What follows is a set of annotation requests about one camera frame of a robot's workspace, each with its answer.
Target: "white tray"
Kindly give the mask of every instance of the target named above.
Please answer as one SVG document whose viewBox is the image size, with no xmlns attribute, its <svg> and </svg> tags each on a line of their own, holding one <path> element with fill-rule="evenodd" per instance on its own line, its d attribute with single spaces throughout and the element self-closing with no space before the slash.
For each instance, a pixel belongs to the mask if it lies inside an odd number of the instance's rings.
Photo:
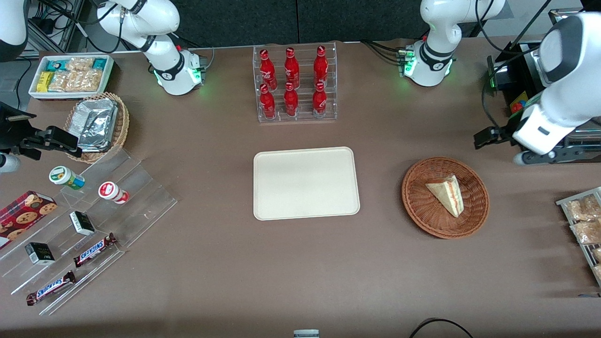
<svg viewBox="0 0 601 338">
<path fill-rule="evenodd" d="M 66 60 L 71 59 L 72 57 L 78 58 L 96 58 L 96 59 L 106 59 L 105 68 L 102 70 L 102 77 L 100 78 L 100 84 L 98 85 L 98 90 L 96 91 L 76 91 L 76 92 L 54 92 L 49 91 L 46 93 L 41 93 L 36 91 L 37 82 L 40 80 L 40 74 L 46 69 L 49 61 L 56 60 Z M 31 85 L 29 86 L 29 95 L 31 97 L 38 99 L 40 101 L 44 100 L 69 100 L 69 99 L 81 99 L 83 97 L 88 97 L 92 95 L 102 94 L 105 92 L 106 84 L 109 82 L 109 77 L 111 75 L 111 70 L 113 66 L 113 59 L 106 54 L 76 54 L 76 55 L 53 55 L 49 57 L 43 57 L 40 60 L 40 64 L 38 65 L 37 70 L 35 71 L 34 79 L 31 81 Z"/>
<path fill-rule="evenodd" d="M 262 152 L 254 159 L 258 220 L 354 215 L 359 189 L 347 147 Z"/>
</svg>

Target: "small black box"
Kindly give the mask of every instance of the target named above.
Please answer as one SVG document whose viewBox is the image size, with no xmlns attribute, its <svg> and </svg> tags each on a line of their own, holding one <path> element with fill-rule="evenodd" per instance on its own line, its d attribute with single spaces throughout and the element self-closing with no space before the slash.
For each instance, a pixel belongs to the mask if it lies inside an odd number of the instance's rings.
<svg viewBox="0 0 601 338">
<path fill-rule="evenodd" d="M 30 242 L 25 246 L 25 251 L 33 264 L 50 265 L 54 263 L 54 257 L 50 252 L 48 244 Z"/>
<path fill-rule="evenodd" d="M 71 223 L 75 227 L 75 231 L 85 236 L 92 236 L 94 234 L 94 226 L 92 226 L 92 222 L 90 222 L 90 218 L 88 215 L 83 212 L 74 211 L 69 217 L 71 218 Z"/>
</svg>

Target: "red cookie box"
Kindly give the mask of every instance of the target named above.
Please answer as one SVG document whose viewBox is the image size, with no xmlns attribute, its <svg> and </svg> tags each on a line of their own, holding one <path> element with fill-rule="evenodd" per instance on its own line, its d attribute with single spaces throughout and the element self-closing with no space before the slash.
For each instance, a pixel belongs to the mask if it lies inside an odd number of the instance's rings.
<svg viewBox="0 0 601 338">
<path fill-rule="evenodd" d="M 0 249 L 56 209 L 52 198 L 28 191 L 0 210 Z"/>
</svg>

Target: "snickers bar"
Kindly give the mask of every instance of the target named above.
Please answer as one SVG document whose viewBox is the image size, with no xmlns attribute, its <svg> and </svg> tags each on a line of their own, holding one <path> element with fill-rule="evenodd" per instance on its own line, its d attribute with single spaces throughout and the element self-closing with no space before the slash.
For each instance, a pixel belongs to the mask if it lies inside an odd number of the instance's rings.
<svg viewBox="0 0 601 338">
<path fill-rule="evenodd" d="M 94 244 L 93 247 L 89 248 L 88 250 L 86 250 L 84 253 L 82 253 L 78 257 L 75 257 L 73 259 L 75 261 L 75 267 L 78 268 L 78 267 L 82 266 L 87 261 L 94 258 L 96 255 L 98 255 L 99 253 L 104 251 L 106 248 L 108 248 L 111 244 L 113 244 L 116 241 L 117 241 L 117 239 L 115 239 L 115 236 L 113 236 L 113 234 L 111 232 L 107 237 L 104 237 L 102 239 L 102 241 Z"/>
<path fill-rule="evenodd" d="M 35 303 L 42 300 L 42 298 L 50 295 L 51 293 L 56 292 L 58 289 L 70 284 L 75 284 L 77 280 L 75 279 L 75 275 L 73 271 L 67 272 L 65 276 L 59 278 L 52 283 L 46 285 L 44 288 L 38 290 L 37 292 L 32 292 L 27 295 L 27 305 L 31 306 Z"/>
</svg>

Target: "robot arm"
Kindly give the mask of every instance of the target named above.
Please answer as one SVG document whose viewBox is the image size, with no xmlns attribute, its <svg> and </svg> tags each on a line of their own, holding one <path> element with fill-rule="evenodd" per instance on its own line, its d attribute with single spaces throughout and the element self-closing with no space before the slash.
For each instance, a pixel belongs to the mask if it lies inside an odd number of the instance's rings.
<svg viewBox="0 0 601 338">
<path fill-rule="evenodd" d="M 533 97 L 514 140 L 549 153 L 574 128 L 601 115 L 601 14 L 580 13 L 556 23 L 540 45 L 542 71 L 551 85 Z"/>
<path fill-rule="evenodd" d="M 167 36 L 176 31 L 180 23 L 179 12 L 171 1 L 107 1 L 98 6 L 98 17 L 102 17 L 114 4 L 120 6 L 100 21 L 102 28 L 142 51 L 154 67 L 159 85 L 167 93 L 186 94 L 202 84 L 198 55 L 179 51 Z"/>
<path fill-rule="evenodd" d="M 0 12 L 0 62 L 13 61 L 27 45 L 27 10 L 30 0 L 2 2 Z"/>
<path fill-rule="evenodd" d="M 461 41 L 458 23 L 477 20 L 477 1 L 480 1 L 478 17 L 481 20 L 496 16 L 505 5 L 505 0 L 422 0 L 419 12 L 430 26 L 430 32 L 426 42 L 418 41 L 407 46 L 408 50 L 414 51 L 415 60 L 405 68 L 405 76 L 425 87 L 441 83 Z"/>
</svg>

